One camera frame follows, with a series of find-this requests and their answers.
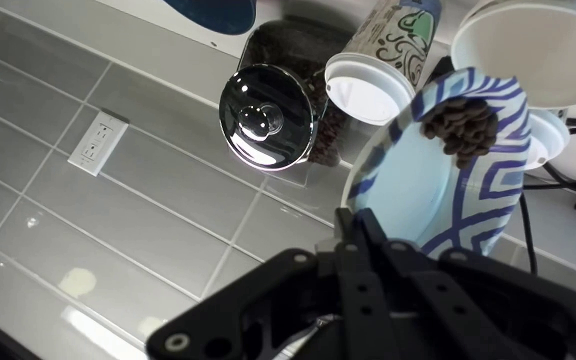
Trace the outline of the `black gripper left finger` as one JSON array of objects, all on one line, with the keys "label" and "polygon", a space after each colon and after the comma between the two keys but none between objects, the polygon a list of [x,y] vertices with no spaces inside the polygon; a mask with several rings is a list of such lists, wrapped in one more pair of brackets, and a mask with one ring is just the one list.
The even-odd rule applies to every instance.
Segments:
[{"label": "black gripper left finger", "polygon": [[347,360],[396,355],[387,301],[369,264],[366,232],[349,210],[336,210],[340,243],[334,247]]}]

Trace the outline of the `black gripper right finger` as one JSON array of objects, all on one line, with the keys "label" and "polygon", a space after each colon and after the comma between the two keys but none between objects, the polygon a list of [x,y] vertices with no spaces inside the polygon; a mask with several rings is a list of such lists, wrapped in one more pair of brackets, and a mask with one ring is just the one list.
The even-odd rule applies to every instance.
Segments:
[{"label": "black gripper right finger", "polygon": [[462,360],[576,360],[576,289],[469,250],[431,259],[390,241],[381,252]]}]

